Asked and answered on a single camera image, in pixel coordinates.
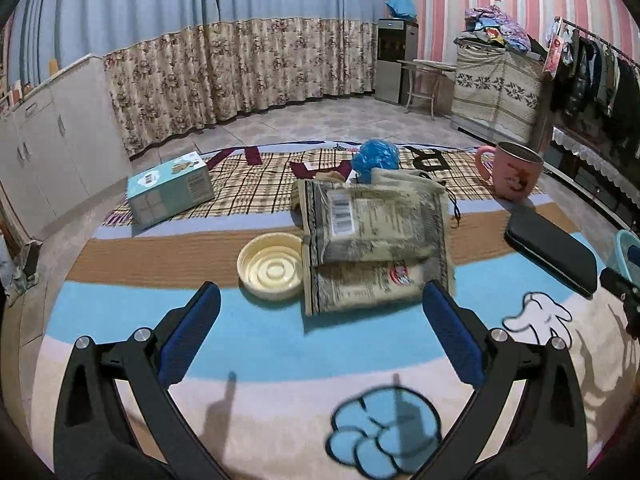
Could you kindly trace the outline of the cream round plastic lid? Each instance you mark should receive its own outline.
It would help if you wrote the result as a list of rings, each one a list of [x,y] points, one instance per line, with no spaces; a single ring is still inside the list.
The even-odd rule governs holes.
[[[236,273],[244,288],[266,301],[289,300],[303,288],[300,237],[266,233],[254,237],[236,258]]]

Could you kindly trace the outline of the clothes rack with garments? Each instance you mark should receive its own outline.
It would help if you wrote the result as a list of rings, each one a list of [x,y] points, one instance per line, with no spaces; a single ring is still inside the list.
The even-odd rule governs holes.
[[[542,140],[554,128],[584,139],[614,164],[639,158],[639,63],[594,32],[559,16],[565,39],[554,78],[542,71]]]

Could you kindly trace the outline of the light blue tissue box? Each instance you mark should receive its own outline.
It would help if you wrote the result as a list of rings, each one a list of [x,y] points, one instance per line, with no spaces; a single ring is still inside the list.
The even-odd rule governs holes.
[[[130,177],[126,199],[134,225],[147,229],[215,198],[206,162],[198,152],[162,162]]]

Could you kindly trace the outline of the pink hanging bag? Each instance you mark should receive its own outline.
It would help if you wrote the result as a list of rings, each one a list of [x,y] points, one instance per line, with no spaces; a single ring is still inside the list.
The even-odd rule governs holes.
[[[545,74],[554,78],[562,60],[565,44],[563,25],[561,21],[555,21],[551,25],[546,36],[546,40],[548,50],[546,59],[544,60],[544,68],[542,70]]]

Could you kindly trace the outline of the blue plastic bag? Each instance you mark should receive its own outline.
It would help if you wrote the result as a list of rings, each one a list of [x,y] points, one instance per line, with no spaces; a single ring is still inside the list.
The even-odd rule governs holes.
[[[372,139],[360,145],[352,158],[352,170],[360,183],[371,182],[373,169],[396,170],[399,168],[399,151],[396,145],[384,140]]]

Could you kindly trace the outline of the grey printed snack bag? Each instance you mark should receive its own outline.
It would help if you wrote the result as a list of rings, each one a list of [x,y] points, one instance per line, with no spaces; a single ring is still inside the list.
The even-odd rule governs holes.
[[[446,198],[412,185],[300,180],[304,312],[408,304],[430,281],[454,292]]]

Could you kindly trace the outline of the grey water dispenser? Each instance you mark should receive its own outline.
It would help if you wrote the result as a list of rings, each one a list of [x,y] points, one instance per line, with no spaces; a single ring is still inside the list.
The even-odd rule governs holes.
[[[402,65],[418,57],[419,25],[401,18],[378,20],[375,97],[390,104],[407,103],[409,81]]]

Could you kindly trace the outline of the low lace covered bench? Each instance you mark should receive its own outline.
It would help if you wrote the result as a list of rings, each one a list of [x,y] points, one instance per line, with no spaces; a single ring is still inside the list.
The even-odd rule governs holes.
[[[554,128],[544,161],[558,178],[622,229],[639,233],[639,165],[631,178],[584,139]]]

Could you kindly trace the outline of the pile of folded clothes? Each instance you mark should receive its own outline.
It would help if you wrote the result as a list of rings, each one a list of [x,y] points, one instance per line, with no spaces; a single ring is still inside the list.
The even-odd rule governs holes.
[[[532,40],[525,29],[498,6],[466,9],[464,31],[454,38],[455,44],[462,41],[494,44],[521,54],[532,50]]]

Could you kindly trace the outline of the light blue plastic basket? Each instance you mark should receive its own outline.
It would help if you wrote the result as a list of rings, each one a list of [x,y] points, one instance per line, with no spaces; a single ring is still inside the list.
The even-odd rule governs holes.
[[[626,280],[640,284],[638,237],[633,232],[620,230],[614,238],[614,250],[610,267]]]

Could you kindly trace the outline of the cloth covered cabinet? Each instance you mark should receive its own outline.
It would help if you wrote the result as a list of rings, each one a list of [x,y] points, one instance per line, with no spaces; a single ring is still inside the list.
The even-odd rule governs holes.
[[[459,39],[452,124],[489,142],[513,141],[538,151],[542,64],[521,54]]]

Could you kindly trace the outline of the blue and floral curtain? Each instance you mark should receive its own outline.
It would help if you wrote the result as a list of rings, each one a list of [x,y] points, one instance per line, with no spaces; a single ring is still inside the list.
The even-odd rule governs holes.
[[[383,0],[2,0],[9,82],[102,58],[126,151],[230,118],[372,91]]]

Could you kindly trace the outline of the black textured wallet case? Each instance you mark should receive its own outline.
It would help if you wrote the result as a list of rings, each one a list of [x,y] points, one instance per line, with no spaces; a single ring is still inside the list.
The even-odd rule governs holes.
[[[503,234],[506,244],[565,286],[590,299],[598,288],[596,256],[579,240],[526,206],[512,210]]]

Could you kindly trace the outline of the pink cartoon mug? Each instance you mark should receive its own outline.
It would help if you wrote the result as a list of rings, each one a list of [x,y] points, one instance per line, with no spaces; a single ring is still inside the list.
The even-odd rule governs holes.
[[[475,151],[474,164],[495,194],[511,202],[526,200],[544,169],[544,160],[536,152],[509,141],[481,146]]]

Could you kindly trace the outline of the white low cabinet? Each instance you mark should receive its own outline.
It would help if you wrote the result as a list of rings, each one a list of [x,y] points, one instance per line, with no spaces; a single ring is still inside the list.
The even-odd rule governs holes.
[[[80,58],[1,114],[1,184],[31,238],[131,171],[99,56]]]

